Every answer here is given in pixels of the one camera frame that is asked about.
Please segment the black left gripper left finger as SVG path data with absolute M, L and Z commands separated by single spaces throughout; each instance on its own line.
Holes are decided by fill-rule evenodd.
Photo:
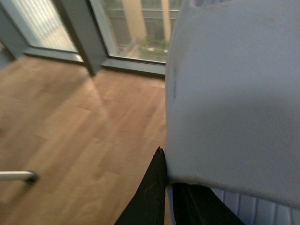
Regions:
M 146 173 L 116 225 L 163 225 L 165 223 L 166 161 L 157 148 Z

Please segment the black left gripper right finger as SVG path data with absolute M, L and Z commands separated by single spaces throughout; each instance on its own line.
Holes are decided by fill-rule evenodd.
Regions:
M 177 225 L 244 224 L 209 187 L 175 183 L 172 204 Z

